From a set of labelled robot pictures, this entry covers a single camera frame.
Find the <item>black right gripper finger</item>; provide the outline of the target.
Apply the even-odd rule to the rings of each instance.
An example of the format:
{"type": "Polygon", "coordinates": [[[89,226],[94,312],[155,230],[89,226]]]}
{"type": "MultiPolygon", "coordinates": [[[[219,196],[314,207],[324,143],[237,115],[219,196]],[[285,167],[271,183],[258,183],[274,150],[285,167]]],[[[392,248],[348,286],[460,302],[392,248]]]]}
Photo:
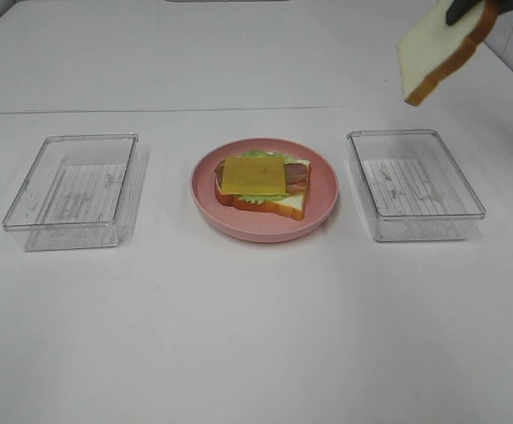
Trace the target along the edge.
{"type": "Polygon", "coordinates": [[[498,6],[499,13],[507,13],[513,11],[513,0],[500,0],[498,6]]]}
{"type": "Polygon", "coordinates": [[[445,22],[447,25],[455,25],[468,11],[480,0],[453,0],[446,11],[445,22]]]}

